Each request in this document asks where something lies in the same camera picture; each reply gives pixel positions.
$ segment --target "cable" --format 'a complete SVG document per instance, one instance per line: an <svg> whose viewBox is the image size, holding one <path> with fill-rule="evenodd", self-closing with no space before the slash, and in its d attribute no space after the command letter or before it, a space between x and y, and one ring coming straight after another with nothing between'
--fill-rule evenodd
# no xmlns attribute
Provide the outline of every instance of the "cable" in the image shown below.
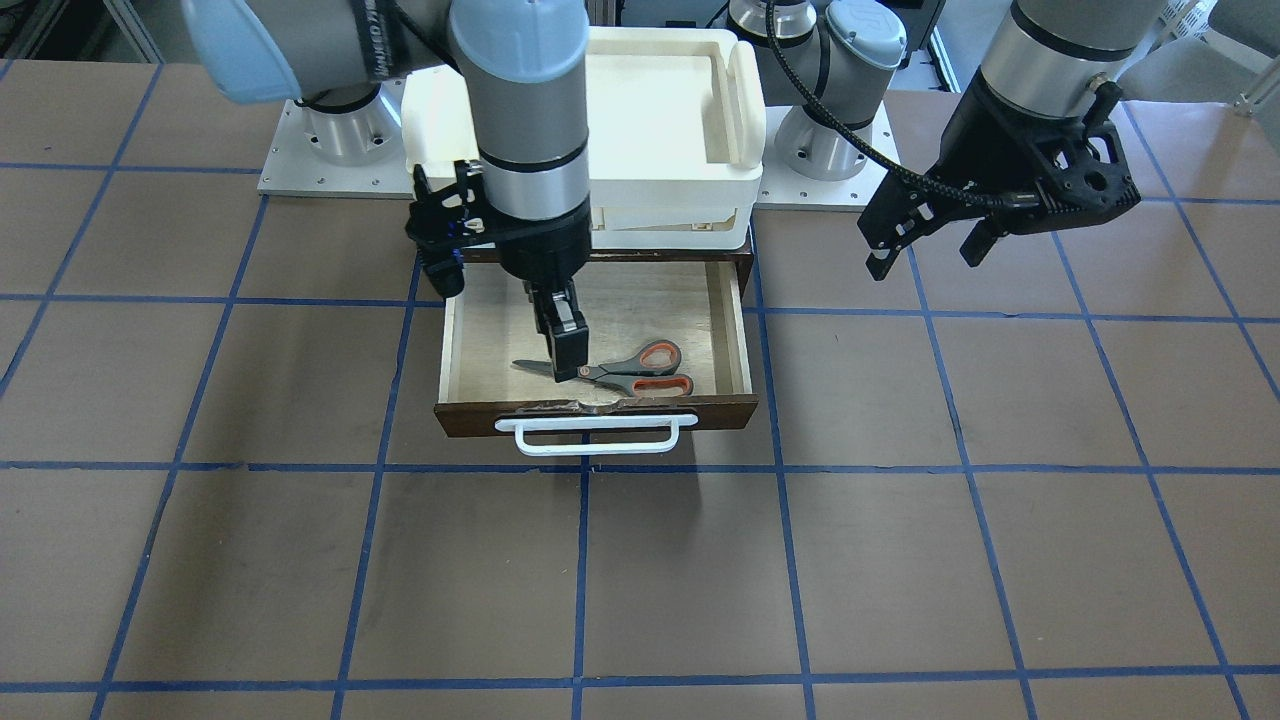
<svg viewBox="0 0 1280 720"><path fill-rule="evenodd" d="M712 15L712 19L707 20L707 24L704 24L703 27L712 27L713 24L716 24L716 20L718 20L719 17L723 15L727 10L728 10L728 0L724 0L724 4L721 5L721 9L716 10L716 14Z"/></svg>
<svg viewBox="0 0 1280 720"><path fill-rule="evenodd" d="M399 19L401 24L403 24L419 42L439 58L442 63L453 68L453 72L461 72L458 70L458 63L453 59L453 55L451 55L447 49L442 47L439 42L428 37L426 32L422 31L422 26L417 24L417 20L406 13L404 8L399 6L399 3L392 3L392 5L396 8L396 18Z"/></svg>
<svg viewBox="0 0 1280 720"><path fill-rule="evenodd" d="M836 115L822 104L822 100L819 100L818 96L805 86L804 81L800 79L800 76L797 76L795 69L791 67L791 63L787 61L786 55L782 54L782 46L778 44L778 28L774 23L774 19L777 18L777 1L778 0L765 0L764 5L764 24L765 32L768 33L769 49L773 50L773 56L778 60L778 65L782 67L782 73L787 76L787 79L791 81L791 85L794 85L800 92L809 108L817 113L817 115L822 118L828 127L835 129L840 137L847 140L854 147L858 149L859 152L870 158L873 163L884 168L890 174L908 186L928 190L943 197L955 200L956 202L975 205L978 208L1000 210L1019 206L1016 200L998 195L978 195L968 192L965 190L960 190L959 187L952 187L943 182L922 176L915 170L904 168L893 160L886 158L879 150L872 147L869 142L859 137L854 131L849 129L849 127L840 122Z"/></svg>
<svg viewBox="0 0 1280 720"><path fill-rule="evenodd" d="M321 91L316 95L312 95L311 100L307 100L306 97L300 97L298 100L294 100L293 104L297 105L298 108L315 108L316 102L328 97L330 92L333 92L333 90Z"/></svg>

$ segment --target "white tray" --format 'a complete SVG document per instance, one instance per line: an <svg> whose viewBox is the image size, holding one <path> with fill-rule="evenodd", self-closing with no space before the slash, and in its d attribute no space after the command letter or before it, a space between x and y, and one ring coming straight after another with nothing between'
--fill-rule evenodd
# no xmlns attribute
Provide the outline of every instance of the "white tray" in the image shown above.
<svg viewBox="0 0 1280 720"><path fill-rule="evenodd" d="M719 29L591 28L586 58L593 245L733 250L746 238L764 154L755 53ZM433 188L479 156L466 85L408 77L407 168Z"/></svg>

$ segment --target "white handle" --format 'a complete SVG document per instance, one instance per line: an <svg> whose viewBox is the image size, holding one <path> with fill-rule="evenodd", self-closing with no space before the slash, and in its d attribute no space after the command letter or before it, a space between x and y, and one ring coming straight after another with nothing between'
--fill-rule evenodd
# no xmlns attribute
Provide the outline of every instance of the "white handle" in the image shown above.
<svg viewBox="0 0 1280 720"><path fill-rule="evenodd" d="M559 455L643 455L667 452L676 447L680 428L698 424L698 415L600 415L571 418L503 418L494 428L503 433L516 433L516 447L525 455L550 457ZM657 442L609 442L599 445L529 445L525 433L671 428L671 436Z"/></svg>

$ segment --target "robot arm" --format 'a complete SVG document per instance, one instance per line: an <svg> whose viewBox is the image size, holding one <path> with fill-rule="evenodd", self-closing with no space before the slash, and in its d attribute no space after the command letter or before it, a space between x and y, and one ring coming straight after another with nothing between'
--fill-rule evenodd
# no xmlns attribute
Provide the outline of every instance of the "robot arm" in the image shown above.
<svg viewBox="0 0 1280 720"><path fill-rule="evenodd" d="M581 0L183 0L224 95L348 113L379 83L442 61L467 83L480 158L431 192L419 168L406 231L444 297L462 247L493 242L525 281L556 379L588 361L572 275L590 252L588 18Z"/></svg>
<svg viewBox="0 0 1280 720"><path fill-rule="evenodd" d="M924 178L893 173L858 222L883 279L922 236L980 218L960 249L978 266L1001 237L1106 223L1142 197L1115 126L1110 79L1162 0L1015 0Z"/></svg>

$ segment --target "open drawer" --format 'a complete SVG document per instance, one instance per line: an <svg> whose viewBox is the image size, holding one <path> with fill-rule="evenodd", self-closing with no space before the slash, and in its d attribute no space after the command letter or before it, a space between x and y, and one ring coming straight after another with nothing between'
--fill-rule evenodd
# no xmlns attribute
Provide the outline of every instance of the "open drawer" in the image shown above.
<svg viewBox="0 0 1280 720"><path fill-rule="evenodd" d="M440 396L435 415L449 437L513 433L526 455L577 455L532 433L659 429L657 442L593 443L590 454L664 452L681 428L741 429L755 410L737 272L732 261L588 263L573 277L591 328L591 361L634 355L666 338L692 378L687 397L626 397L584 380L556 383L516 368L545 359L520 281L499 265L468 264L467 290L445 302Z"/></svg>

